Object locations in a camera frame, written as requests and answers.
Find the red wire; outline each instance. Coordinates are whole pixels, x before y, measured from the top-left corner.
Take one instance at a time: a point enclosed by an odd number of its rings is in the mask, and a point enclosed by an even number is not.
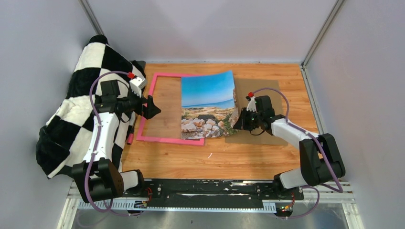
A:
[[[291,194],[292,194],[293,198],[292,198],[292,203],[288,205],[289,208],[292,207],[295,203],[295,194],[294,194],[294,192],[292,192]]]
[[[150,200],[152,199],[152,189],[147,188],[147,190],[148,190],[148,196],[149,196],[148,202],[150,202]]]

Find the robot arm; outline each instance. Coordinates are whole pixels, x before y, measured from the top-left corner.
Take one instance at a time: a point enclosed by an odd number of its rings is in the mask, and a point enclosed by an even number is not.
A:
[[[247,97],[250,100],[247,108],[242,108],[234,129],[254,130],[261,128],[270,135],[286,140],[299,149],[300,168],[274,176],[278,193],[288,193],[292,188],[303,185],[316,186],[333,180],[325,159],[330,163],[337,178],[345,175],[336,141],[331,134],[319,135],[287,121],[283,115],[275,115],[269,96]],[[325,152],[326,158],[319,158],[316,138]]]
[[[144,188],[144,179],[139,170],[120,173],[111,162],[114,136],[119,126],[118,117],[121,117],[123,113],[135,111],[135,113],[150,119],[161,112],[154,105],[151,96],[148,96],[147,99],[142,96],[142,89],[146,85],[146,80],[143,77],[134,77],[129,81],[129,84],[133,93],[128,97],[118,99],[120,92],[117,80],[100,83],[102,95],[100,99],[96,100],[95,107],[101,120],[101,128],[99,128],[95,116],[90,147],[82,163],[72,167],[72,176],[83,201],[86,203],[89,200],[85,194],[85,174],[93,153],[96,155],[91,166],[91,175],[96,174],[97,176],[90,178],[88,182],[89,193],[93,201],[121,197],[124,191],[129,188],[134,188],[134,193],[140,193]],[[94,150],[93,146],[96,141],[98,144]]]

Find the blue sky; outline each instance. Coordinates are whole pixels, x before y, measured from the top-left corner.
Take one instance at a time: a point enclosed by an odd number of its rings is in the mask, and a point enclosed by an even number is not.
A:
[[[233,99],[235,88],[232,71],[224,73],[183,77],[181,79],[181,105],[212,104]]]

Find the black cable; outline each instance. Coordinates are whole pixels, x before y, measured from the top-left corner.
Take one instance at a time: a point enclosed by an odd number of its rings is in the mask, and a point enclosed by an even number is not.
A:
[[[252,134],[252,131],[251,130],[249,130],[249,133],[251,134],[251,135],[253,135],[253,136],[259,136],[259,135],[261,135],[262,133],[264,133],[265,131],[263,130],[262,132],[260,132],[259,134]]]
[[[272,189],[272,187],[269,187],[269,188],[267,188],[267,189],[261,190],[259,193],[264,192],[264,191],[267,191],[267,190],[270,190],[270,189]]]
[[[131,89],[129,88],[129,86],[128,85],[126,85],[124,82],[122,82],[121,80],[117,80],[118,82],[120,82],[120,83],[122,83],[124,86],[126,86],[127,88],[128,88],[128,94],[127,94],[127,96],[129,96],[129,93],[131,92]],[[126,121],[126,122],[124,122],[124,120],[122,120],[122,116],[119,118],[119,120],[122,122],[122,123],[127,123],[127,122],[129,122],[130,120],[131,120],[131,118],[128,118],[128,121]]]
[[[130,92],[130,89],[129,89],[129,86],[128,85],[126,85],[124,82],[122,82],[121,80],[117,80],[118,82],[120,82],[120,83],[122,83],[124,86],[126,86],[127,88],[128,88],[128,95],[129,95],[129,92]]]

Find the beach photograph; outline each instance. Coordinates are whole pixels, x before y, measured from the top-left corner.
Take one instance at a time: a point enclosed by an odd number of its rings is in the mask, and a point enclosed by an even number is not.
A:
[[[229,136],[239,118],[232,71],[181,79],[181,138]]]

